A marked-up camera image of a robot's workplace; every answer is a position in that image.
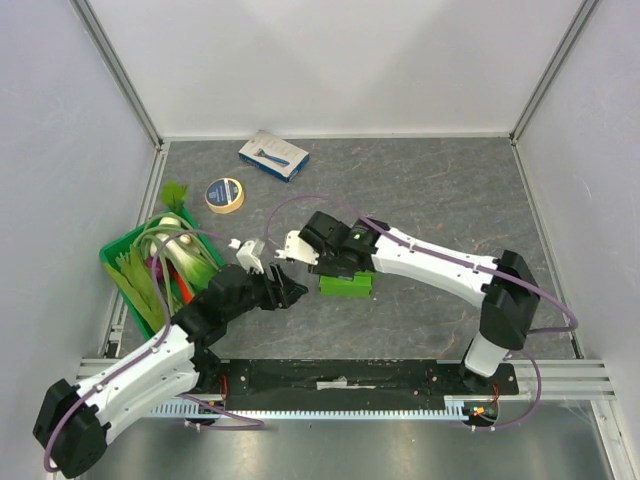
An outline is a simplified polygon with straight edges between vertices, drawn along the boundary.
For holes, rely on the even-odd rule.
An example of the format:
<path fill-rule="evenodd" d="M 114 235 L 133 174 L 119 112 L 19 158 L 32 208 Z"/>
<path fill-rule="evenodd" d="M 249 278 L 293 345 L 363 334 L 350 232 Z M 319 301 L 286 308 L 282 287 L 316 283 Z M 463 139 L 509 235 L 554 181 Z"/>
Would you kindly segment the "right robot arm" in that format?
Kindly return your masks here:
<path fill-rule="evenodd" d="M 523 257 L 498 258 L 454 251 L 420 241 L 385 222 L 360 218 L 349 226 L 317 211 L 298 233 L 314 252 L 309 271 L 351 279 L 359 272 L 409 278 L 444 290 L 480 309 L 479 329 L 468 346 L 458 381 L 483 392 L 505 356 L 524 347 L 540 295 Z"/>

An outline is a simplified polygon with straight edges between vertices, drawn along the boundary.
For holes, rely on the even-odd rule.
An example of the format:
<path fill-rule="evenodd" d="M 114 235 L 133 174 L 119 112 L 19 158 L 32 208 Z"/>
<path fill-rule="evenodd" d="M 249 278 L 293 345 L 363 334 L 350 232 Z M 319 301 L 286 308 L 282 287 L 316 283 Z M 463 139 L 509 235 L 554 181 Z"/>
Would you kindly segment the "green paper box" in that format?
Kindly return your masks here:
<path fill-rule="evenodd" d="M 321 276 L 321 295 L 333 297 L 368 298 L 371 296 L 375 275 L 370 272 L 357 273 L 351 280 Z"/>

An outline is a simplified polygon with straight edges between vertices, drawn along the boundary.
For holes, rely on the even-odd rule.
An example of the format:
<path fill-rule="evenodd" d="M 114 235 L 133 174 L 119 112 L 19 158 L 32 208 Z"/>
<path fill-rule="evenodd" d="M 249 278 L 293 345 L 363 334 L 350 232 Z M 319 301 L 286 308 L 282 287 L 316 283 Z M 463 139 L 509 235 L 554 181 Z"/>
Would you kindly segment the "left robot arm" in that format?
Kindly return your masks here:
<path fill-rule="evenodd" d="M 129 426 L 164 401 L 219 382 L 210 346 L 230 321 L 256 308 L 287 309 L 308 291 L 277 264 L 269 273 L 222 267 L 208 286 L 155 336 L 102 372 L 75 384 L 66 379 L 46 391 L 33 435 L 44 449 L 44 468 L 74 478 L 90 469 Z"/>

